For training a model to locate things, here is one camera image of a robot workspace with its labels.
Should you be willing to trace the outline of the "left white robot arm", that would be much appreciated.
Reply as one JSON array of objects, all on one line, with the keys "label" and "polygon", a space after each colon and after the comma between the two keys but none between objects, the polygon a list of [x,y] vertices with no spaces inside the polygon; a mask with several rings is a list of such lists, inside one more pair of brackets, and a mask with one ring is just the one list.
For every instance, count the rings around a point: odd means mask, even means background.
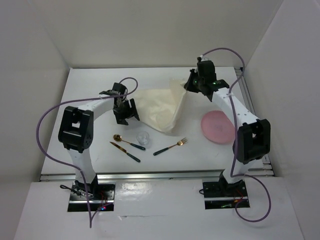
[{"label": "left white robot arm", "polygon": [[128,125],[127,119],[139,120],[135,100],[128,100],[128,89],[116,82],[111,90],[99,93],[97,100],[91,100],[78,107],[64,109],[58,140],[67,149],[72,164],[76,166],[75,184],[88,200],[99,193],[98,177],[93,169],[90,146],[94,138],[94,121],[108,111],[113,111],[118,125]]}]

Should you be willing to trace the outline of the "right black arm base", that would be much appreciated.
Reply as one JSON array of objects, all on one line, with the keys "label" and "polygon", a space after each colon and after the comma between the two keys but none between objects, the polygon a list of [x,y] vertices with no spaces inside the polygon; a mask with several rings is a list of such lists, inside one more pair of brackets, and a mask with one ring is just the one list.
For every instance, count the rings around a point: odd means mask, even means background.
[{"label": "right black arm base", "polygon": [[236,205],[238,208],[250,207],[244,181],[229,189],[223,189],[218,181],[207,181],[202,183],[202,189],[198,192],[203,195],[206,210],[234,209]]}]

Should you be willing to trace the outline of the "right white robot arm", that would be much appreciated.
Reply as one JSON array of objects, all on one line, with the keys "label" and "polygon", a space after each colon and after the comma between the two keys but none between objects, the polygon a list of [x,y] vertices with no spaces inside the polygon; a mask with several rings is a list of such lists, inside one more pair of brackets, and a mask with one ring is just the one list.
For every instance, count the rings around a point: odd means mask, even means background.
[{"label": "right white robot arm", "polygon": [[217,79],[214,63],[203,56],[197,58],[196,68],[190,70],[184,89],[202,93],[234,125],[233,161],[220,174],[218,184],[220,194],[230,196],[252,165],[270,152],[271,124],[251,113],[232,93],[228,83]]}]

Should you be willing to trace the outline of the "cream cloth placemat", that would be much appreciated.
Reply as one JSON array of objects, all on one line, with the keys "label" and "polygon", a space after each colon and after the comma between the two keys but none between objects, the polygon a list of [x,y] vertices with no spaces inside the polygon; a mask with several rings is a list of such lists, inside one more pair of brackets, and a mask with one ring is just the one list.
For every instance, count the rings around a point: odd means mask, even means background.
[{"label": "cream cloth placemat", "polygon": [[186,83],[185,78],[172,78],[168,88],[135,91],[132,96],[140,121],[160,133],[173,135],[185,105]]}]

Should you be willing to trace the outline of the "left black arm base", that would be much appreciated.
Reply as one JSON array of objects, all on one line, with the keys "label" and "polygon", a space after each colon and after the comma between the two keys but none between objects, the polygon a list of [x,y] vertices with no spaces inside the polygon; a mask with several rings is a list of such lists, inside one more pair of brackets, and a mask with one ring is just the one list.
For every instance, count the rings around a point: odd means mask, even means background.
[{"label": "left black arm base", "polygon": [[[69,190],[68,212],[87,212],[87,199],[84,190],[76,188],[75,183],[71,187],[61,184],[63,190]],[[113,212],[115,199],[115,183],[100,184],[97,193],[88,193],[89,205],[92,212]]]}]

